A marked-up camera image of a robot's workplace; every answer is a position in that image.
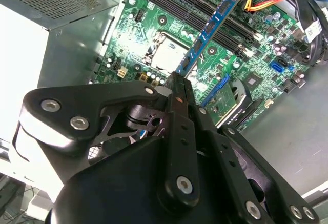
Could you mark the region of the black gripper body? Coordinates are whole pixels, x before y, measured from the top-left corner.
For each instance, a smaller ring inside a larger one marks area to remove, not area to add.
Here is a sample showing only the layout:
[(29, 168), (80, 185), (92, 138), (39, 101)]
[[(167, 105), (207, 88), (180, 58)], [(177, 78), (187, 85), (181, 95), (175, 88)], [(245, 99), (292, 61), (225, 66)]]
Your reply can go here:
[(144, 138), (71, 177), (49, 223), (226, 223), (223, 184), (206, 155), (197, 155), (199, 199), (188, 207), (160, 191), (162, 140)]

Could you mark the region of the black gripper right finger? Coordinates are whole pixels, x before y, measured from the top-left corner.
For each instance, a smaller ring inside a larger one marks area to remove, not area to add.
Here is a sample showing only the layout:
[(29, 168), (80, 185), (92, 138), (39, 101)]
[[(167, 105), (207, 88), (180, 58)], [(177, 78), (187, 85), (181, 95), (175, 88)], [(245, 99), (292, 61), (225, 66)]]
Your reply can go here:
[(196, 105), (184, 79), (197, 134), (223, 184), (220, 190), (226, 223), (319, 223), (313, 208), (234, 128), (217, 129), (208, 112)]

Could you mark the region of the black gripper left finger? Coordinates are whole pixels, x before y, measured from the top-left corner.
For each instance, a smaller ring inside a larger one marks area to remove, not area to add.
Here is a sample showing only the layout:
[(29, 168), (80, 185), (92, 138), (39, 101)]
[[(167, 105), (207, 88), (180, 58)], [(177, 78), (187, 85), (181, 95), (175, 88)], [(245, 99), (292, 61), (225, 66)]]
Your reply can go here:
[(86, 157), (90, 147), (145, 130), (162, 140), (160, 191), (165, 199), (194, 206), (199, 199), (196, 139), (189, 117), (191, 82), (172, 73), (164, 86), (131, 81), (38, 88), (28, 92), (21, 128), (64, 158)]

